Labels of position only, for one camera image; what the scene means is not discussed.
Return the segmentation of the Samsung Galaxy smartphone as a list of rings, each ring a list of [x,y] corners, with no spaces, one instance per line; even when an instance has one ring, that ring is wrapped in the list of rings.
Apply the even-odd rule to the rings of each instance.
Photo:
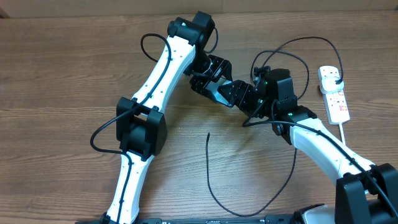
[[[229,104],[228,100],[226,100],[221,93],[218,92],[218,88],[223,85],[230,84],[231,81],[225,79],[225,78],[220,78],[217,82],[211,81],[207,86],[206,90],[209,90],[211,95],[215,97],[214,101],[216,103],[221,103],[222,105],[225,105],[227,107],[232,107],[231,104]]]

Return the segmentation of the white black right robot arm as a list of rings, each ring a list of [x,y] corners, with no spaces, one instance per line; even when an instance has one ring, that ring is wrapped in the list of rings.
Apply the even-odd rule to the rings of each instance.
[[[335,206],[301,208],[290,223],[397,223],[397,170],[375,165],[345,146],[316,114],[297,103],[287,69],[260,68],[255,85],[220,78],[217,99],[250,118],[266,117],[286,142],[306,153],[335,186]]]

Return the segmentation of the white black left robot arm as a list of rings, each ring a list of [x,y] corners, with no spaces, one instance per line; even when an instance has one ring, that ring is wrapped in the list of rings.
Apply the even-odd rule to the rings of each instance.
[[[110,123],[116,124],[121,170],[113,202],[100,223],[136,221],[146,172],[167,139],[165,109],[183,74],[191,76],[195,92],[229,104],[218,87],[230,83],[231,65],[204,49],[214,31],[214,20],[204,12],[197,12],[192,21],[171,21],[164,50],[145,84],[131,99],[119,100]]]

